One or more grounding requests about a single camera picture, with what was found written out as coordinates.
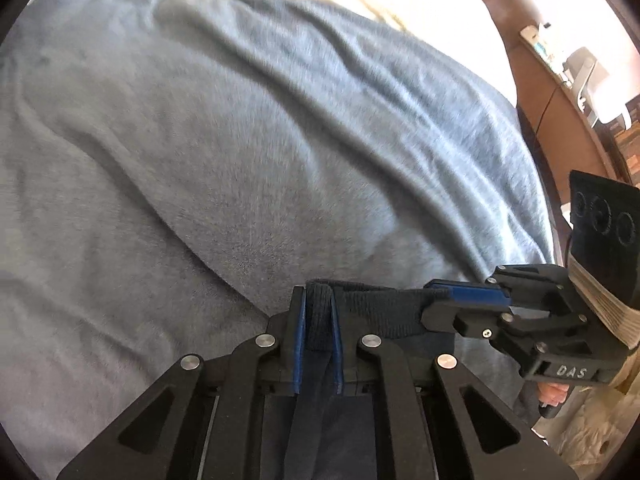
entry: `velcro strap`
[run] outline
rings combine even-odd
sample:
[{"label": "velcro strap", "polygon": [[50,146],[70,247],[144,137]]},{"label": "velcro strap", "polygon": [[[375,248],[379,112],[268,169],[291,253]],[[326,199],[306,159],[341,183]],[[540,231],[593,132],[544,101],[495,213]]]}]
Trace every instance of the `velcro strap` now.
[{"label": "velcro strap", "polygon": [[449,291],[443,288],[397,290],[350,282],[308,282],[305,347],[309,350],[330,351],[332,348],[334,287],[344,291],[341,297],[347,312],[366,319],[372,333],[387,339],[429,333],[420,322],[422,311],[434,300],[449,297]]}]

